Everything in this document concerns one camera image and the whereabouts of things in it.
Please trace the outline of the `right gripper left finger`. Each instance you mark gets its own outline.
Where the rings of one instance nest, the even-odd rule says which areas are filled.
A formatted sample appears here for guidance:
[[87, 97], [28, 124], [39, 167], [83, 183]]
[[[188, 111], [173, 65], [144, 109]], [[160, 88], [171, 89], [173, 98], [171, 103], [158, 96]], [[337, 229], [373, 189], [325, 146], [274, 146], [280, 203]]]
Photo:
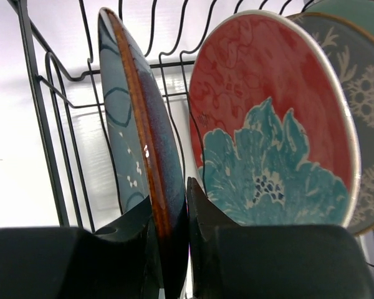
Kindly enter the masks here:
[[0, 298], [157, 298], [143, 200], [95, 233], [78, 227], [0, 228]]

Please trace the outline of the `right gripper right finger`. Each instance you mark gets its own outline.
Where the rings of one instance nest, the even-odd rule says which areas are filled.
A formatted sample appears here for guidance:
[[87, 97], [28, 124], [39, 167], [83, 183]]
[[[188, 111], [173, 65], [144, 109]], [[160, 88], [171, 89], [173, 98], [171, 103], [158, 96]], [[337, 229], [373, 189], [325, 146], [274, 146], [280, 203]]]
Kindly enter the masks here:
[[241, 226], [187, 183], [195, 298], [374, 298], [356, 240], [336, 225]]

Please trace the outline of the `teal blue plate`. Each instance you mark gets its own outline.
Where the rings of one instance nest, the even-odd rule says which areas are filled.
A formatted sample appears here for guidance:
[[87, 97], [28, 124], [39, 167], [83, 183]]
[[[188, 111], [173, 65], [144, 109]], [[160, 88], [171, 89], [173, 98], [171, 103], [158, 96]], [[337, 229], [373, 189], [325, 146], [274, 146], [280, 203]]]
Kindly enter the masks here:
[[150, 64], [120, 18], [98, 13], [108, 132], [125, 212], [148, 197], [165, 297], [179, 298], [188, 268], [188, 213], [178, 149]]

